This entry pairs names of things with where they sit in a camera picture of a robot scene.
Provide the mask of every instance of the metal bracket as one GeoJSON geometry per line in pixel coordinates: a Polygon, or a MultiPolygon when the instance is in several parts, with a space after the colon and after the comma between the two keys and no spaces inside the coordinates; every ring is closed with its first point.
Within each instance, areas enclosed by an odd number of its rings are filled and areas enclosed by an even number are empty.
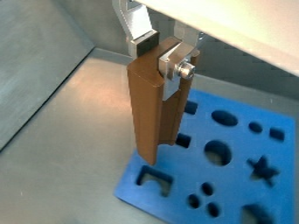
{"type": "Polygon", "coordinates": [[[158,32],[142,4],[133,0],[112,0],[112,4],[128,38],[128,53],[136,59],[158,45],[158,32]]]}
{"type": "Polygon", "coordinates": [[[189,63],[193,47],[178,43],[158,59],[158,71],[164,79],[162,100],[173,95],[180,86],[180,79],[189,80],[194,66],[189,63]]]}

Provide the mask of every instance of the rectangular slot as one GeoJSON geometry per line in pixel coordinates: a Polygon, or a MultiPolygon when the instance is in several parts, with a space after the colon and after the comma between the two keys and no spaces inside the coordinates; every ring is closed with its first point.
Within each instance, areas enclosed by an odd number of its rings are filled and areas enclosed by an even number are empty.
{"type": "Polygon", "coordinates": [[[197,107],[198,107],[198,104],[196,102],[186,101],[185,107],[184,107],[184,113],[186,113],[189,115],[194,115],[197,107]]]}
{"type": "Polygon", "coordinates": [[[165,174],[165,173],[154,170],[152,167],[144,165],[134,183],[138,186],[141,186],[149,180],[153,180],[157,182],[157,184],[161,187],[160,194],[161,194],[161,196],[166,197],[170,192],[173,178],[168,174],[165,174]]]}

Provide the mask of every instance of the metal wall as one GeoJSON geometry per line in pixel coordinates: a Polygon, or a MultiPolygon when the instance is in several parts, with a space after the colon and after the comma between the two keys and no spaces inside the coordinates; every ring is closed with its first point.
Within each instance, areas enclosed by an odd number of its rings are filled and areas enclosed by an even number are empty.
{"type": "Polygon", "coordinates": [[[92,48],[56,0],[0,1],[0,150],[92,48]]]}

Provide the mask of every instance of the gray table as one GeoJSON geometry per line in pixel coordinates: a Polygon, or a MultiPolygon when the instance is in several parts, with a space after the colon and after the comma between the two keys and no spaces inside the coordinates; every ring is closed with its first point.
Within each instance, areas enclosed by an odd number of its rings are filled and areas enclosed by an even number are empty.
{"type": "MultiPolygon", "coordinates": [[[[0,224],[161,223],[112,195],[136,147],[129,61],[94,50],[5,147],[0,224]]],[[[202,76],[193,87],[299,120],[297,101],[202,76]]]]}

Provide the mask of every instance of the white panel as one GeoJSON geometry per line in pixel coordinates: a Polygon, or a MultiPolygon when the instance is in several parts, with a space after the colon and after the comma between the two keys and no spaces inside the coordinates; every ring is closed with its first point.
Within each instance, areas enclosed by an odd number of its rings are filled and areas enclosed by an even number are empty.
{"type": "Polygon", "coordinates": [[[299,1],[137,2],[299,76],[299,1]]]}

